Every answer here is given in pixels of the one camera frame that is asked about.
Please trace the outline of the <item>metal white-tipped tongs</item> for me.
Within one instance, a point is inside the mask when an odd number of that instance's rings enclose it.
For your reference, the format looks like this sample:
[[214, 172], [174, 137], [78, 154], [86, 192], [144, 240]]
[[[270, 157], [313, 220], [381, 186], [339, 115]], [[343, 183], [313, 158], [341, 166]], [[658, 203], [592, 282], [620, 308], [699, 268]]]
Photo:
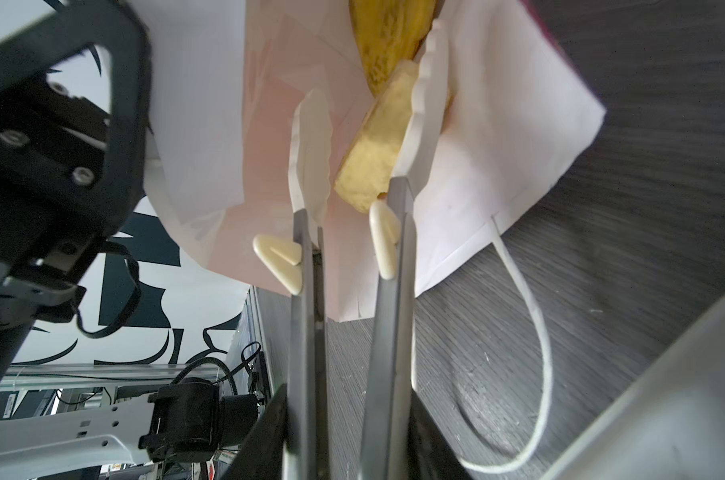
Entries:
[[360, 478], [408, 479], [417, 242], [413, 206], [428, 182], [442, 128], [448, 53], [446, 27], [434, 21], [419, 60], [412, 116], [387, 197], [374, 202], [368, 220], [334, 222], [330, 245], [322, 242], [322, 208], [330, 194], [328, 102], [314, 90], [294, 112], [288, 159], [294, 236], [254, 238], [254, 252], [292, 300], [282, 479], [328, 474], [326, 320], [352, 310], [346, 294], [375, 319]]

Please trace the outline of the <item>red white paper bag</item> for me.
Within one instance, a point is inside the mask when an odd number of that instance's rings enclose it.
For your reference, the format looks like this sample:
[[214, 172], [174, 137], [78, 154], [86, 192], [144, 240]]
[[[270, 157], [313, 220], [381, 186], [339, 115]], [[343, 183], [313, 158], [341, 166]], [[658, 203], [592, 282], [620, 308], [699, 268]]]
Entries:
[[[372, 102], [352, 59], [338, 1], [138, 1], [154, 48], [144, 188], [184, 259], [276, 289], [250, 250], [284, 234], [288, 127], [320, 90], [332, 153]], [[534, 206], [594, 140], [605, 110], [521, 1], [452, 1], [440, 14], [453, 98], [424, 192], [415, 202], [415, 290], [422, 293], [493, 245], [532, 314], [543, 386], [532, 438], [501, 466], [520, 468], [542, 438], [553, 365], [543, 315], [501, 234]]]

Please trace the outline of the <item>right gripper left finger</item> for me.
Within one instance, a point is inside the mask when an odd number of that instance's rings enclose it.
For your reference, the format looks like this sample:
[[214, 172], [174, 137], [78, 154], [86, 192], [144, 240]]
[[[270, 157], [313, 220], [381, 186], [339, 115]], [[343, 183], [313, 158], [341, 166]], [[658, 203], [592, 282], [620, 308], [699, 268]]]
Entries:
[[272, 396], [264, 414], [248, 433], [232, 464], [220, 475], [220, 479], [280, 480], [286, 425], [288, 386], [282, 384]]

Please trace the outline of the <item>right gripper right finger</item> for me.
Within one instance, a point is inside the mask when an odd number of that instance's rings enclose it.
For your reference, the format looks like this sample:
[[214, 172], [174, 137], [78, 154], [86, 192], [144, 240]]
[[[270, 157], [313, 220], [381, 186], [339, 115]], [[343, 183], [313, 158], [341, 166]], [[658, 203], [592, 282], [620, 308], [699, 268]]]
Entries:
[[411, 392], [406, 460], [410, 480], [472, 480], [414, 390]]

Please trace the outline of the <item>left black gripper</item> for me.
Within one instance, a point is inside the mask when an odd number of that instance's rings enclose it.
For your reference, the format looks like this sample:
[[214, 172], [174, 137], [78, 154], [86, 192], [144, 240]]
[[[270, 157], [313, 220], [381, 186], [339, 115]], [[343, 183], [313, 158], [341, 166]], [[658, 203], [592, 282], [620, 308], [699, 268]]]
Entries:
[[54, 1], [0, 40], [0, 380], [38, 320], [74, 320], [144, 193], [150, 40], [123, 1]]

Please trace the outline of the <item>pale split fake bun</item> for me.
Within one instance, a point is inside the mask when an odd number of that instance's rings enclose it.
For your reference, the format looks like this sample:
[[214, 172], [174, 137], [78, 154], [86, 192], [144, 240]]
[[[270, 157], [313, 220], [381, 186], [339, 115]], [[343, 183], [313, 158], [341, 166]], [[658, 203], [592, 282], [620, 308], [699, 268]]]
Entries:
[[388, 192], [389, 178], [412, 116], [411, 94], [418, 69], [411, 60], [398, 63], [342, 160], [334, 190], [359, 212], [368, 212], [374, 200]]

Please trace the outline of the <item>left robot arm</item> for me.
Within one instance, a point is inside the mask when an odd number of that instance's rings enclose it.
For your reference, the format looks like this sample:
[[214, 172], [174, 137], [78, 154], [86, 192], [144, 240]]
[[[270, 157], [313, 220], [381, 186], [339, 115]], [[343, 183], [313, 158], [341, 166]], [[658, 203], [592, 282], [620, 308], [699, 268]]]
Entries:
[[[118, 1], [75, 1], [0, 44], [0, 380], [38, 320], [81, 322], [80, 278], [142, 193], [150, 42]], [[98, 409], [0, 420], [0, 479], [110, 463], [204, 463], [242, 444], [252, 394], [184, 369], [156, 392]]]

